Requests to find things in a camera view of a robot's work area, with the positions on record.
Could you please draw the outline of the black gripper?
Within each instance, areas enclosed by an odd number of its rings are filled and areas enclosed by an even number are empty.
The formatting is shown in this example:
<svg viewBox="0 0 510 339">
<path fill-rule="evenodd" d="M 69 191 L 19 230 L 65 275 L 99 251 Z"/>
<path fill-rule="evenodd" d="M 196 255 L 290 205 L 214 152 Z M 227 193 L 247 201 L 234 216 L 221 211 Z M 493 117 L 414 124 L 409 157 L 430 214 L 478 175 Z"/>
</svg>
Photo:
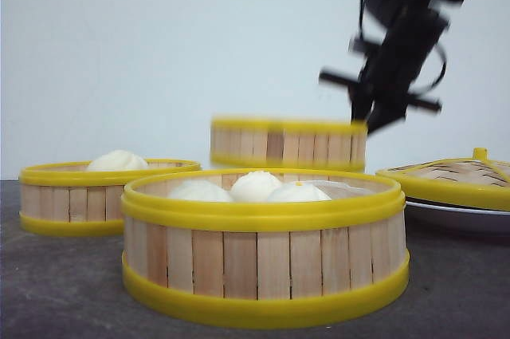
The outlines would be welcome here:
<svg viewBox="0 0 510 339">
<path fill-rule="evenodd" d="M 448 22 L 424 0 L 363 0 L 364 9 L 385 29 L 379 45 L 358 36 L 351 49 L 365 55 L 358 79 L 323 69 L 319 79 L 349 89 L 351 120 L 366 120 L 367 134 L 406 117 L 409 105 L 432 112 L 439 101 L 422 99 L 409 88 Z"/>
</svg>

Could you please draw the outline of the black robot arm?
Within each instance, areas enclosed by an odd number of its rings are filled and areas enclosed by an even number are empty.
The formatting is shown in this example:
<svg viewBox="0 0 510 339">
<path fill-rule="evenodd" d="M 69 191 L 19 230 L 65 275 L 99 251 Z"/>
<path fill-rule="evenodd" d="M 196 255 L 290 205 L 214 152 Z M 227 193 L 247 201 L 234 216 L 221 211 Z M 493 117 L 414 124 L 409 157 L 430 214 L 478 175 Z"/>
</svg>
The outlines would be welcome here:
<svg viewBox="0 0 510 339">
<path fill-rule="evenodd" d="M 442 70 L 431 84 L 417 92 L 410 91 L 422 66 L 432 51 L 447 66 L 447 55 L 439 39 L 449 27 L 433 1 L 456 4 L 464 0 L 359 0 L 358 26 L 363 26 L 365 14 L 370 14 L 386 31 L 382 42 L 367 38 L 360 30 L 350 41 L 349 49 L 361 53 L 364 66 L 357 78 L 321 69 L 319 79 L 347 88 L 351 102 L 351 122 L 363 124 L 371 134 L 403 120 L 409 107 L 440 112 L 440 101 L 424 96 L 445 76 Z"/>
</svg>

